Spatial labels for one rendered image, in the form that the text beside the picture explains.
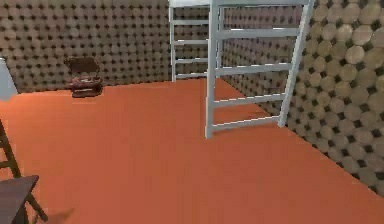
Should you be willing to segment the dark red small chair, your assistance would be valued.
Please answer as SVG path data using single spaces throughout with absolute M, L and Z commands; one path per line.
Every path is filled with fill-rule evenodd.
M 102 93 L 103 79 L 94 57 L 67 57 L 64 61 L 73 77 L 68 84 L 73 98 L 96 97 Z

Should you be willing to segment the pale grey flat panel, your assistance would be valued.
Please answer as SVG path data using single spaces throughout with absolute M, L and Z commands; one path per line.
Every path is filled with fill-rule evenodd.
M 8 101 L 18 94 L 6 60 L 0 57 L 0 101 Z

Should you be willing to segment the dark brown wooden chair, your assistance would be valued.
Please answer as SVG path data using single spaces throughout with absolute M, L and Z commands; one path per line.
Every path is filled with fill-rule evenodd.
M 48 215 L 39 205 L 32 190 L 38 175 L 23 177 L 0 120 L 0 149 L 6 160 L 0 161 L 0 169 L 9 168 L 13 178 L 0 181 L 0 224 L 37 224 L 48 221 Z

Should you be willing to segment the white slatted tall frame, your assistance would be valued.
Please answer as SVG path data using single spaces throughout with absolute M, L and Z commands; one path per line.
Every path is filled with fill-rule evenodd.
M 169 25 L 206 25 L 209 28 L 208 37 L 202 40 L 177 40 L 170 36 L 171 79 L 185 79 L 185 74 L 178 74 L 178 64 L 205 63 L 207 71 L 202 74 L 206 79 L 206 122 L 205 136 L 210 138 L 215 131 L 234 129 L 275 122 L 283 127 L 286 124 L 289 105 L 293 95 L 299 65 L 305 45 L 305 38 L 310 27 L 310 19 L 314 10 L 315 0 L 168 0 Z M 296 28 L 270 28 L 270 29 L 226 29 L 224 27 L 225 10 L 230 7 L 271 7 L 271 6 L 298 6 L 302 7 L 300 24 Z M 209 18 L 206 20 L 178 20 L 174 17 L 176 8 L 206 7 L 209 9 Z M 227 39 L 251 38 L 280 38 L 294 37 L 296 39 L 292 60 L 289 63 L 250 65 L 224 67 L 221 62 L 223 42 Z M 178 59 L 175 48 L 184 45 L 205 45 L 208 47 L 206 58 Z M 288 73 L 285 90 L 278 94 L 252 96 L 217 100 L 215 98 L 216 79 L 221 76 L 254 74 L 262 72 L 286 71 Z M 214 110 L 216 108 L 255 104 L 268 101 L 281 103 L 280 113 L 277 116 L 254 118 L 249 120 L 216 124 Z

